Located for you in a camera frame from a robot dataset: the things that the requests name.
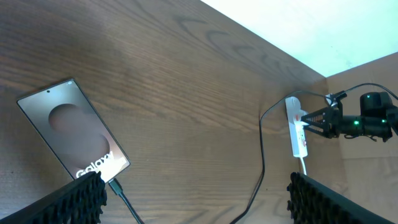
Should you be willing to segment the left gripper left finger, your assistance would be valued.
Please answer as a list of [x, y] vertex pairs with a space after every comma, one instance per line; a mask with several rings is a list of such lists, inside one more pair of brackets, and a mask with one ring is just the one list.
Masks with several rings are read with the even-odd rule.
[[101, 173], [89, 172], [1, 219], [1, 224], [98, 224], [106, 201]]

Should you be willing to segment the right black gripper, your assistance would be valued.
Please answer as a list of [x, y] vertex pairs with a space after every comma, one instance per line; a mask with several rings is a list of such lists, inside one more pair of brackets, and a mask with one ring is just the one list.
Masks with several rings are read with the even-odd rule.
[[306, 126], [307, 131], [331, 139], [338, 138], [340, 135], [339, 122], [341, 117], [339, 109], [325, 107], [302, 116], [301, 121], [309, 125]]

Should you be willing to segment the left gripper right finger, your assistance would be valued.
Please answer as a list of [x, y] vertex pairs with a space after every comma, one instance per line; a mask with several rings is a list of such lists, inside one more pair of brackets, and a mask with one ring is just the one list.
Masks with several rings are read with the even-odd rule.
[[299, 172], [290, 175], [287, 210], [294, 223], [393, 224]]

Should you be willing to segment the Galaxy S25 Ultra smartphone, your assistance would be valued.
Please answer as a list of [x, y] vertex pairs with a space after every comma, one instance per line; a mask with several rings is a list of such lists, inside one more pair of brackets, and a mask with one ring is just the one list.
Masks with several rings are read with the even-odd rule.
[[65, 170], [109, 182], [131, 162], [74, 79], [18, 99], [19, 108]]

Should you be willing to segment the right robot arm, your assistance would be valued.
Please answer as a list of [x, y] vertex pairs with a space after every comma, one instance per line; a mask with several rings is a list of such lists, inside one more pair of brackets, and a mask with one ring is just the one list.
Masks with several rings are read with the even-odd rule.
[[365, 136], [373, 141], [381, 138], [383, 142], [397, 134], [397, 107], [387, 92], [363, 94], [359, 115], [343, 114], [341, 101], [346, 97], [347, 94], [339, 92], [332, 96], [336, 105], [302, 116], [301, 121], [307, 124], [304, 129], [329, 139], [343, 134], [346, 139]]

